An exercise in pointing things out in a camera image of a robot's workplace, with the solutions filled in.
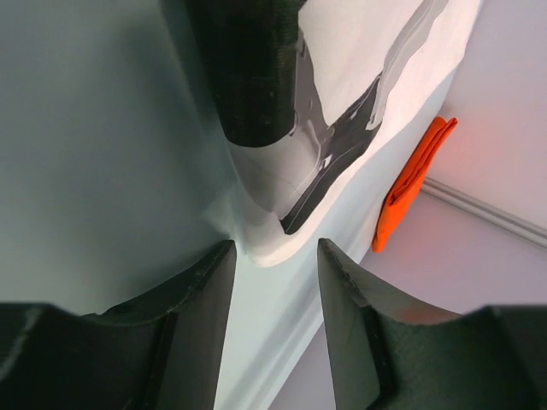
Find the white printed t shirt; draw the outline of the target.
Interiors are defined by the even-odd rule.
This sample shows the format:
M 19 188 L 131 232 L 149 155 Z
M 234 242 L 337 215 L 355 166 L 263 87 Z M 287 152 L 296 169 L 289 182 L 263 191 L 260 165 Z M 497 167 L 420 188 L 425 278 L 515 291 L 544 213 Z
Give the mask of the white printed t shirt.
M 364 162 L 462 60 L 478 1 L 307 1 L 298 13 L 289 123 L 231 143 L 248 256 L 270 267 L 312 236 Z

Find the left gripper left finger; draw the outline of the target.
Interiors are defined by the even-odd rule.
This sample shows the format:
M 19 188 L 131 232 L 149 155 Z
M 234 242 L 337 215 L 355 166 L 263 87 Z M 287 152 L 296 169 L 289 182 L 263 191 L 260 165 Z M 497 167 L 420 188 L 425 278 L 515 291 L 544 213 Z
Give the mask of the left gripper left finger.
M 212 408 L 236 260 L 234 241 L 222 241 L 101 314 L 3 303 L 2 408 Z

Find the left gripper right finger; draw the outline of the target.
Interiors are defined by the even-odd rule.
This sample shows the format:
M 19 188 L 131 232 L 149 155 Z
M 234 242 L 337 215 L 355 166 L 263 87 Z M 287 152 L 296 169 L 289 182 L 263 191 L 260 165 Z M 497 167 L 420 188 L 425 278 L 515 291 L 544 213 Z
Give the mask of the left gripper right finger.
M 387 283 L 329 239 L 317 261 L 337 408 L 545 408 L 545 306 L 459 314 Z

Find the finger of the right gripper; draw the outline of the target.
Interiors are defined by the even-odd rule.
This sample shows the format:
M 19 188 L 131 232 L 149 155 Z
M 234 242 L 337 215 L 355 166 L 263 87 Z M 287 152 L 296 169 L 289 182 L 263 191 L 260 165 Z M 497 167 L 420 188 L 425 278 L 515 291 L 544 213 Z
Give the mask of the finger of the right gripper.
M 185 4 L 226 138 L 260 148 L 294 126 L 301 1 Z

